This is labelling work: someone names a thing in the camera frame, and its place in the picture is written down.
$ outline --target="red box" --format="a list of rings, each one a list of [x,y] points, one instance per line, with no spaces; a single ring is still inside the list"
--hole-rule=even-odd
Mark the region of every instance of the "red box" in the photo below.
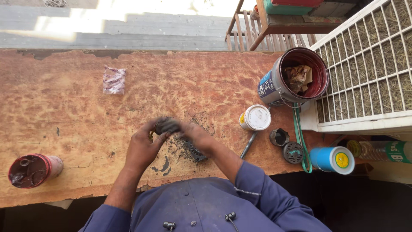
[[[318,7],[324,0],[271,0],[272,4],[297,6],[297,7]]]

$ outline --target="hand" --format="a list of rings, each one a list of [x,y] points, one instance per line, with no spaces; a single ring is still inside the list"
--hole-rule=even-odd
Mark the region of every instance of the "hand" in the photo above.
[[[207,133],[205,129],[199,125],[187,122],[181,122],[180,128],[182,130],[183,137],[188,138],[192,142],[193,146],[200,150],[203,155],[211,158],[213,153],[213,144],[216,144],[217,141],[209,133]]]
[[[163,133],[154,142],[150,141],[149,133],[157,121],[158,118],[149,121],[131,137],[124,165],[129,170],[145,170],[155,160],[164,141],[170,136],[169,133]]]

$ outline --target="wooden workbench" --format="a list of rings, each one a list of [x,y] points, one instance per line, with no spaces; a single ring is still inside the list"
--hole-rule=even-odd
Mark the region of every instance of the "wooden workbench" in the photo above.
[[[0,207],[102,196],[109,193],[125,162],[132,134],[156,116],[198,123],[240,154],[251,132],[240,114],[261,104],[256,88],[281,53],[0,50]],[[104,65],[126,68],[124,95],[104,95]],[[246,160],[268,175],[302,170],[288,164],[269,133],[288,131],[295,141],[292,110],[271,110]],[[329,145],[304,132],[309,149]],[[211,160],[195,163],[176,137],[169,139],[143,174],[139,188],[182,179],[224,175]],[[12,186],[12,162],[29,153],[59,156],[59,177],[33,189]]]

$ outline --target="yellow label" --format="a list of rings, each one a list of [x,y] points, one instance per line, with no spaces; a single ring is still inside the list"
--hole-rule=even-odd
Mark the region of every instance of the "yellow label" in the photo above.
[[[349,140],[346,144],[346,148],[352,152],[352,155],[356,158],[361,154],[361,145],[356,140]]]
[[[243,113],[243,114],[240,116],[240,124],[245,123],[244,117],[245,117],[245,113]]]
[[[346,168],[349,165],[349,158],[343,152],[339,152],[338,154],[336,154],[335,161],[336,164],[341,168]]]

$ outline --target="blue shirt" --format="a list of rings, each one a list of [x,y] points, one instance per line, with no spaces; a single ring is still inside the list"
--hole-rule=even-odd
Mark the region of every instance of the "blue shirt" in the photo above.
[[[175,222],[174,232],[323,232],[330,230],[257,166],[243,162],[235,185],[220,178],[196,178],[151,189],[136,200],[133,213],[101,205],[81,232],[165,231],[163,222]]]

